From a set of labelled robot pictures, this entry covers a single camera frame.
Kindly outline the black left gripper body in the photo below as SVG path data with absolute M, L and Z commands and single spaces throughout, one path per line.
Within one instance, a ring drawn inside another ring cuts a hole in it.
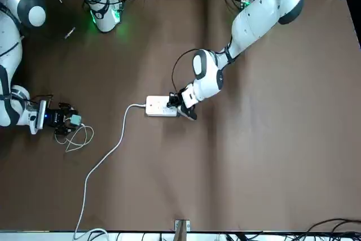
M 195 105 L 192 105 L 190 108 L 187 108 L 184 103 L 177 107 L 177 112 L 183 116 L 188 118 L 189 120 L 195 121 L 197 120 L 197 114 L 195 112 Z

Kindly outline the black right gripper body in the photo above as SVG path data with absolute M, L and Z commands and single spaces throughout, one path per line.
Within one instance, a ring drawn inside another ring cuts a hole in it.
M 65 119 L 69 114 L 69 109 L 46 109 L 46 125 L 52 128 L 65 127 Z

